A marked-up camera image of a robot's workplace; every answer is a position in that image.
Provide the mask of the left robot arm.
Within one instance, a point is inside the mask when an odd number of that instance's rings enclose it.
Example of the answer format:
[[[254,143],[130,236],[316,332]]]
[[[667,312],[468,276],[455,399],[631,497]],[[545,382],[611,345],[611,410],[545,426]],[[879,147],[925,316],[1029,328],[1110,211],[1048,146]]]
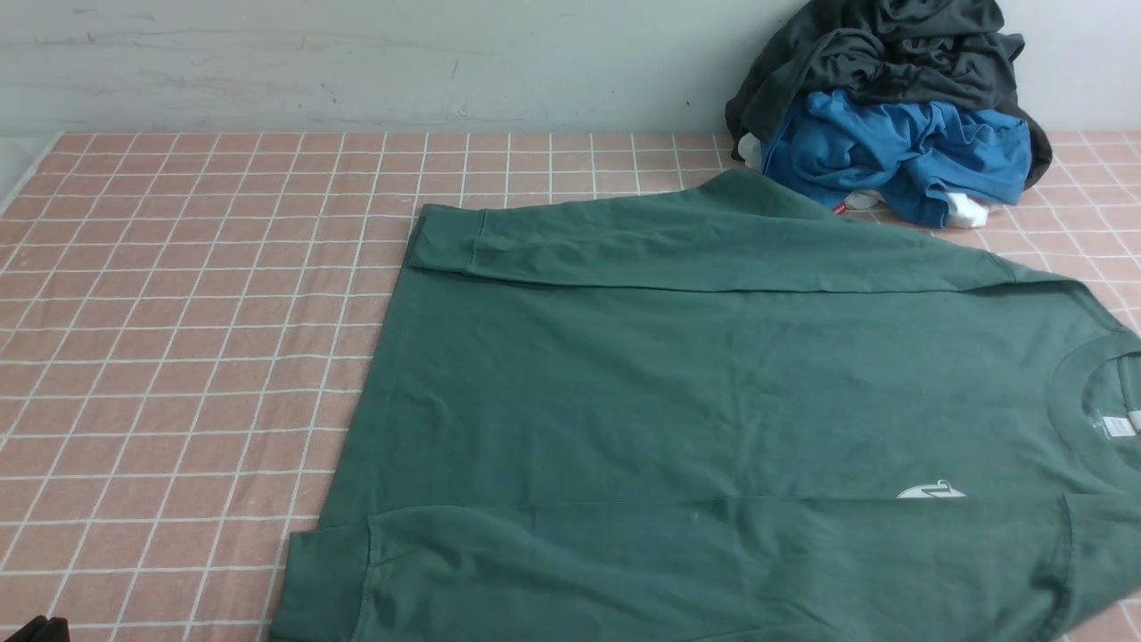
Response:
[[[38,616],[15,631],[5,642],[70,642],[68,621],[62,617]]]

